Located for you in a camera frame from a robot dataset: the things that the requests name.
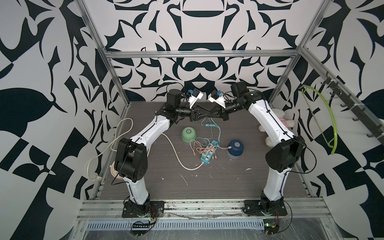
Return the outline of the pink charger plug cube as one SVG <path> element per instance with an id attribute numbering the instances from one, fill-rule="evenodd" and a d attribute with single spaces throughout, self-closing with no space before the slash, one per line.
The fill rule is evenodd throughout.
<path id="1" fill-rule="evenodd" d="M 203 150 L 203 153 L 205 153 L 205 152 L 210 152 L 212 149 L 214 149 L 215 148 L 215 146 L 213 145 L 213 144 L 208 144 L 205 148 L 204 148 L 204 150 Z"/>

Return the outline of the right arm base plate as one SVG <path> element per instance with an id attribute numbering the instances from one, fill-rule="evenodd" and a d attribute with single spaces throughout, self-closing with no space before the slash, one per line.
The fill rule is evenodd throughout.
<path id="1" fill-rule="evenodd" d="M 243 212 L 248 216 L 286 216 L 288 214 L 282 199 L 270 201 L 268 199 L 261 200 L 245 200 Z"/>

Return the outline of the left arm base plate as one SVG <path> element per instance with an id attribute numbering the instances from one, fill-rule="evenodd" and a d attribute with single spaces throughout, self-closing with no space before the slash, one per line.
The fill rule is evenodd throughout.
<path id="1" fill-rule="evenodd" d="M 164 213 L 164 201 L 146 201 L 143 205 L 138 205 L 129 200 L 124 203 L 123 218 L 144 218 L 158 217 Z"/>

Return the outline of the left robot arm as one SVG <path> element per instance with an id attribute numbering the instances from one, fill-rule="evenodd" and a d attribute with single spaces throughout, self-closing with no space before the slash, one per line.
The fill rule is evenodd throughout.
<path id="1" fill-rule="evenodd" d="M 156 111 L 153 120 L 138 134 L 131 138 L 122 138 L 118 143 L 114 170 L 123 178 L 129 190 L 129 202 L 142 211 L 147 211 L 150 194 L 145 185 L 144 176 L 148 170 L 148 149 L 157 138 L 175 124 L 179 117 L 197 120 L 198 105 L 204 94 L 198 90 L 189 90 L 188 105 L 182 104 L 186 97 L 180 90 L 170 90 L 167 101 Z"/>

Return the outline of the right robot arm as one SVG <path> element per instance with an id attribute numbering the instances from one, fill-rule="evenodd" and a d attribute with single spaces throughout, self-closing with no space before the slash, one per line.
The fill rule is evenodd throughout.
<path id="1" fill-rule="evenodd" d="M 284 197 L 284 186 L 289 173 L 301 156 L 305 141 L 286 127 L 273 112 L 262 92 L 250 90 L 244 82 L 231 85 L 233 100 L 226 100 L 221 91 L 212 91 L 208 95 L 210 102 L 218 104 L 221 118 L 230 113 L 247 110 L 264 128 L 272 143 L 272 149 L 266 154 L 269 173 L 262 197 L 268 202 L 280 201 Z"/>

